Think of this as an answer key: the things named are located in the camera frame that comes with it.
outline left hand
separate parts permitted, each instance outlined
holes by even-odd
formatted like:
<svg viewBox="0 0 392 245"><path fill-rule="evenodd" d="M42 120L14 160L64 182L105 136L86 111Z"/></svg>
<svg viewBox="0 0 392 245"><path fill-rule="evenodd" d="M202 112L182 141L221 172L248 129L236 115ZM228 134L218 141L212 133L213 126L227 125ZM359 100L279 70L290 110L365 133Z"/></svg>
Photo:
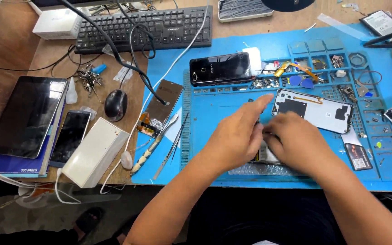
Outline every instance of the left hand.
<svg viewBox="0 0 392 245"><path fill-rule="evenodd" d="M234 114L221 120L198 155L224 173L253 159L263 140L262 124L255 125L273 94L242 105Z"/></svg>

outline right hand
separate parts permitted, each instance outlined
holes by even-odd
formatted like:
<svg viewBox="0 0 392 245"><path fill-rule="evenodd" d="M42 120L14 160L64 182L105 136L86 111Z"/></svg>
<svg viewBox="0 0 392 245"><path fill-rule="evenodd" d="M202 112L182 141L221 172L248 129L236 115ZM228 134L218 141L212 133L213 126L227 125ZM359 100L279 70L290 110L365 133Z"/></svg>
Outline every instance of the right hand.
<svg viewBox="0 0 392 245"><path fill-rule="evenodd" d="M280 113L270 120L263 138L278 159L313 178L331 165L345 165L317 127L294 112Z"/></svg>

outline forearm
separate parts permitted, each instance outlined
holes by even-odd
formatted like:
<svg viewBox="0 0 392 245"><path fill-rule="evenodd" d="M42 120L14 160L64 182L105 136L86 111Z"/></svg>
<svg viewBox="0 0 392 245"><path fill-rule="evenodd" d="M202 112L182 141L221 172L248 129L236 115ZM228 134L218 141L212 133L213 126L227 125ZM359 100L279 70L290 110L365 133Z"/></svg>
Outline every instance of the forearm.
<svg viewBox="0 0 392 245"><path fill-rule="evenodd" d="M335 176L321 175L315 180L323 188L347 244L392 245L392 213L346 165L337 166L332 171Z"/></svg>
<svg viewBox="0 0 392 245"><path fill-rule="evenodd" d="M143 209L124 244L171 244L204 190L221 174L196 155Z"/></svg>

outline sandal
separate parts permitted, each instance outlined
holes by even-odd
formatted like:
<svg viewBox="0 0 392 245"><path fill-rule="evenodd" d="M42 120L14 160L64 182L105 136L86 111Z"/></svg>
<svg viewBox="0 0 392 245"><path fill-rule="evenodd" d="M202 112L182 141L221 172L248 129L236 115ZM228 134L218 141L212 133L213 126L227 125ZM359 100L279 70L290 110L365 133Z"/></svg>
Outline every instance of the sandal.
<svg viewBox="0 0 392 245"><path fill-rule="evenodd" d="M85 233L85 236L80 240L80 242L97 227L103 217L104 210L100 207L89 208L78 217L78 219L75 221L75 224L81 231Z"/></svg>
<svg viewBox="0 0 392 245"><path fill-rule="evenodd" d="M132 225L134 224L135 220L139 214L134 214L131 216L125 223L113 234L112 237L116 238L120 234L124 234L125 236L128 236L129 230L131 229Z"/></svg>

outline black oppo phone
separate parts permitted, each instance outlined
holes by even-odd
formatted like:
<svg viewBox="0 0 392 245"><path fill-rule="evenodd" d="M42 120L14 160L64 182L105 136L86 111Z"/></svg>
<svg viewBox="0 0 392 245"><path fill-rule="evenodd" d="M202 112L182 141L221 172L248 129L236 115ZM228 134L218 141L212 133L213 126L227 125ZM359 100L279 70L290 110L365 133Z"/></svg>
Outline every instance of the black oppo phone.
<svg viewBox="0 0 392 245"><path fill-rule="evenodd" d="M212 86L252 80L248 53L227 54L190 60L193 86Z"/></svg>
<svg viewBox="0 0 392 245"><path fill-rule="evenodd" d="M49 165L63 167L66 164L84 139L90 117L90 112L68 111L57 142L55 143Z"/></svg>

